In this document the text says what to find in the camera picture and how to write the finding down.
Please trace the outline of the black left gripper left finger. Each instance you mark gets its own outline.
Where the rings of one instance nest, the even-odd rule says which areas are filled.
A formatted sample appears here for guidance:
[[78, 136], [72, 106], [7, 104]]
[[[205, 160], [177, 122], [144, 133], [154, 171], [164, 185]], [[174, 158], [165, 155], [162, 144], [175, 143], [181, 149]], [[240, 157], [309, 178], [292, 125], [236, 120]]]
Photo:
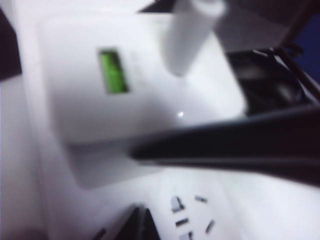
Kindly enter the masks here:
[[147, 229], [147, 208], [135, 207], [117, 234], [118, 240], [144, 240]]

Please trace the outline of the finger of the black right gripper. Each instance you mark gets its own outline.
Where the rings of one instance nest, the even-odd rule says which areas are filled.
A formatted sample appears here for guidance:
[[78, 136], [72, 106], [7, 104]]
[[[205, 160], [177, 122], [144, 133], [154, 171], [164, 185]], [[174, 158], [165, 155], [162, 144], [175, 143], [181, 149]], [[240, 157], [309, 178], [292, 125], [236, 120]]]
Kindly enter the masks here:
[[133, 147], [140, 164], [320, 179], [320, 110], [299, 107], [189, 128]]
[[226, 52], [278, 47], [307, 20], [310, 0], [226, 0], [219, 41]]

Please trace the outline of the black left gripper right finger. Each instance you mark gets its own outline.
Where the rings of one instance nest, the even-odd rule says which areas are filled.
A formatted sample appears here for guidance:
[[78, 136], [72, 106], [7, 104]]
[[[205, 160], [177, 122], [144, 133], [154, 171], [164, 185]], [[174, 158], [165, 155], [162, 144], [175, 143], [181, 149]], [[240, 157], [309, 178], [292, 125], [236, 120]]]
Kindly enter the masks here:
[[144, 220], [143, 220], [143, 239], [144, 240], [160, 240], [160, 235], [158, 233], [157, 227], [153, 220], [151, 211], [147, 208], [145, 210]]

